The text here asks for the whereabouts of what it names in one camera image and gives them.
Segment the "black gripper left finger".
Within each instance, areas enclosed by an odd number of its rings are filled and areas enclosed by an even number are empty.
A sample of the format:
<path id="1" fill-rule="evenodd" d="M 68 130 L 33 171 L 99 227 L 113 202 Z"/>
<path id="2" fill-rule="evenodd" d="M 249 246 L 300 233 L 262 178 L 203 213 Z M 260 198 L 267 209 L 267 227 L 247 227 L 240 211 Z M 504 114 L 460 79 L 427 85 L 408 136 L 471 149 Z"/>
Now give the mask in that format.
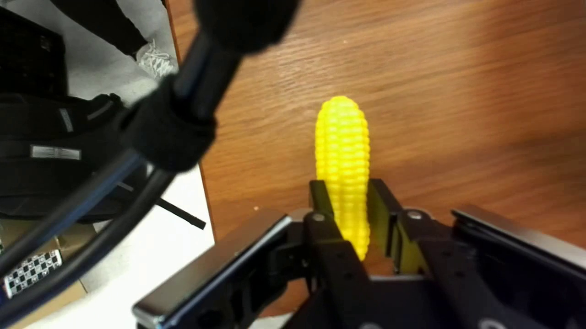
<path id="1" fill-rule="evenodd" d="M 304 220 L 309 269 L 319 288 L 363 288 L 370 279 L 352 244 L 341 235 L 324 182 L 309 183 L 311 213 Z"/>

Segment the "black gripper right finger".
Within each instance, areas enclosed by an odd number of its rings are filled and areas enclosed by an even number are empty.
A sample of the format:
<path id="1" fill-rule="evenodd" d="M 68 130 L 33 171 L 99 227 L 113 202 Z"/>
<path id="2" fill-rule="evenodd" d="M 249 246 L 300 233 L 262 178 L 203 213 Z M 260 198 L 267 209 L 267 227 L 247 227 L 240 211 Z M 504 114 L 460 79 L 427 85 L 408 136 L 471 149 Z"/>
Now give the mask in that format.
<path id="1" fill-rule="evenodd" d="M 403 207 L 383 180 L 368 182 L 368 222 L 372 246 L 390 264 L 390 275 L 377 275 L 377 280 L 449 279 L 441 253 L 449 249 L 450 229 L 427 211 Z"/>

